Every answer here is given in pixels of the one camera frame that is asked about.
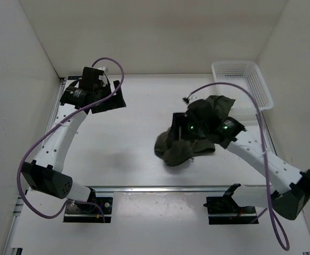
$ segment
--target white plastic basket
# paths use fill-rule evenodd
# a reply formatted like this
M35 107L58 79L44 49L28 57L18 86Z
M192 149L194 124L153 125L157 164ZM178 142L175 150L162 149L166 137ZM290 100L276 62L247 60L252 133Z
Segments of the white plastic basket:
M273 107L273 100L259 67L253 61L219 61L212 64L214 81L226 81L241 86L251 93L260 111ZM216 85L217 93L235 99L229 115L251 119L256 111L246 94L227 85Z

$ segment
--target gray towel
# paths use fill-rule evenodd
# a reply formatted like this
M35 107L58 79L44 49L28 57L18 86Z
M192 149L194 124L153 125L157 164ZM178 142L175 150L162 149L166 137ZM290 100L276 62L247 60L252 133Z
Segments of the gray towel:
M224 119L228 116L235 102L234 99L225 96L209 96L206 101L211 104L212 109L220 119ZM195 141L185 141L181 139L167 144L168 132L169 129L161 133L157 137L154 145L155 155L163 159L167 166L177 166L192 157L215 152L214 143L207 139Z

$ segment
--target purple hose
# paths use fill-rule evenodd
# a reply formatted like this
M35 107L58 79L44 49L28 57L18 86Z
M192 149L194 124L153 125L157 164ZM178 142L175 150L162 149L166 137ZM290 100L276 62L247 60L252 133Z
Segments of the purple hose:
M73 117L75 114L81 112L81 111L84 111L84 110L87 110L87 109L90 109L91 107L93 106L97 106L101 103L103 103L104 101L108 100L109 98L111 98L120 88L121 88L121 85L124 81L124 70L122 68L122 66L114 59L110 58L110 57L101 57L99 58L98 60L96 60L92 65L91 67L94 67L95 64L99 61L102 61L102 60L110 60L112 62L114 62L118 67L119 69L121 70L121 81L119 83L119 85L116 87L116 89L107 97L103 98L103 99L100 99L98 100L97 102L94 102L90 105L87 105L87 106L84 106L76 111L74 111L72 114L66 116L64 119L62 119L60 121L60 123L65 123L67 120L69 120L71 117ZM27 200L26 196L25 196L25 193L22 189L22 184L21 184L21 173L22 173L22 167L23 167L23 164L24 162L26 161L27 157L30 155L30 153L44 140L46 139L49 135L51 135L53 132L55 132L61 125L60 124L56 124L52 129L50 129L50 131L48 131L45 135L43 135L36 143L34 143L31 148L24 154L20 164L19 164L19 167L18 167L18 171L17 171L17 177L16 177L16 181L17 181L17 188L18 188L18 192L19 194L21 195L24 203L30 208L30 210L32 210L35 214L37 214L38 216L42 217L42 218L45 218L45 219L53 219L53 218L56 218L58 215L60 215L62 213L62 211L64 210L66 204L72 200L68 199L64 202L62 208L60 209L60 211L58 213L56 213L55 215L45 215L43 213L41 213L40 211L38 211L35 207L33 207L33 205ZM101 212L102 214L102 217L103 217L103 222L105 222L105 217L104 217L104 214L103 214L103 211L102 209L95 203L90 203L90 202L83 202L83 201L75 201L76 203L84 203L84 204L89 204L89 205L95 205Z
M260 110L259 110L259 107L255 101L255 99L252 97L252 95L250 93L248 93L245 89L243 89L242 87L236 85L236 84L233 84L233 83L229 83L229 82L213 82L213 83L209 83L207 85L204 85L198 89L195 89L192 93L190 93L189 97L198 92L199 90L201 89L204 89L206 87L209 87L209 86L214 86L214 85L218 85L218 84L221 84L221 85L229 85L229 86L232 86L232 87L235 87L235 88L238 88L239 90L241 90L242 92L244 92L246 95L248 95L248 97L251 99L255 109L256 109L256 112L257 112L257 118L258 118L258 121L259 121L259 128L260 128L260 138L261 138L261 148L262 148L262 152L263 152L263 159L264 159L264 164L265 164L265 177L266 177L266 192L267 192L267 202L268 202L268 212L270 213L270 218L271 218L271 223L272 223L272 227L273 227L273 230L274 230L274 233L275 233L275 236L277 237L277 240L279 242L279 244L281 245L281 247L285 250L285 251L289 251L289 248L290 248L290 245L289 245L289 241L288 241L288 238L287 238L287 235L286 235L286 232L285 230L283 229L280 221L278 220L277 216L275 215L274 211L273 211L273 205L272 205L272 199L271 199L271 187L270 187L270 177L269 177L269 168L268 168L268 158L267 158L267 154L265 153L266 149L265 149L265 143L264 143L264 135L263 135L263 121L262 121L262 118L261 118L261 114L260 114ZM281 231L282 231L282 234L283 234L283 237L285 238L285 242L286 242L286 246L283 244L282 240L281 240L281 237L279 235L279 232L278 232L278 229L277 229L277 225L275 224L275 221L277 221Z

